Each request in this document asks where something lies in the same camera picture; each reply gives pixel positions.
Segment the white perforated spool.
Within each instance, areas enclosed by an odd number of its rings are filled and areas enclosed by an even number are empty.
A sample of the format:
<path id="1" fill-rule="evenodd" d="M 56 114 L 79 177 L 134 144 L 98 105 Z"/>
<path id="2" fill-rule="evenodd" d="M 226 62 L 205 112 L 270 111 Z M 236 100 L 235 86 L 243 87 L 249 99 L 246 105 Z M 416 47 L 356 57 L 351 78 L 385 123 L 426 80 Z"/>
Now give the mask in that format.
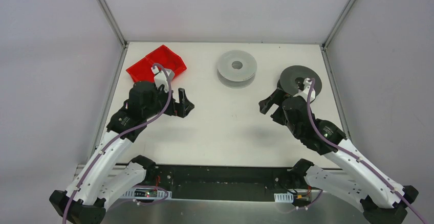
<path id="1" fill-rule="evenodd" d="M 223 85 L 230 88 L 245 88 L 254 81 L 257 62 L 248 52 L 231 50 L 218 58 L 216 72 Z"/>

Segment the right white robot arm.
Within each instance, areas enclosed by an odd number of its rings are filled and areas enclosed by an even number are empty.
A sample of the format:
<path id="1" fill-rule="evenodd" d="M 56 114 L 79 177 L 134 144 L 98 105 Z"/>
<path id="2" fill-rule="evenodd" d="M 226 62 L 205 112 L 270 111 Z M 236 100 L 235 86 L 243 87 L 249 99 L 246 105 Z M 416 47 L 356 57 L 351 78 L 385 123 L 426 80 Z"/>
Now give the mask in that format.
<path id="1" fill-rule="evenodd" d="M 369 223 L 403 223 L 407 207 L 417 198 L 411 185 L 394 181 L 366 159 L 334 123 L 316 119 L 306 95 L 290 96 L 277 88 L 260 101 L 259 111 L 266 114 L 272 105 L 274 122 L 289 129 L 294 138 L 308 149 L 339 166 L 351 180 L 329 176 L 328 171 L 300 159 L 291 172 L 291 183 L 297 188 L 309 185 L 324 190 L 358 209 Z"/>

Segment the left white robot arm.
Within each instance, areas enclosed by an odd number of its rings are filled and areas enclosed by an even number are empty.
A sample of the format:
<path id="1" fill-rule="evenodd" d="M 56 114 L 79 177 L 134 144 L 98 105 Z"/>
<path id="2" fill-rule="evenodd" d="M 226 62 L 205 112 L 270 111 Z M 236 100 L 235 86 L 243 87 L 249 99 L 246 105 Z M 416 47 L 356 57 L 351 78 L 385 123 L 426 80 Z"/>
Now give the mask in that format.
<path id="1" fill-rule="evenodd" d="M 111 180 L 106 178 L 149 123 L 161 115 L 184 118 L 194 109 L 185 89 L 179 88 L 178 95 L 178 100 L 174 99 L 167 84 L 140 81 L 133 85 L 83 170 L 65 190 L 51 194 L 49 201 L 62 223 L 101 223 L 110 206 L 127 190 L 141 183 L 156 183 L 156 163 L 142 155 L 131 159 Z"/>

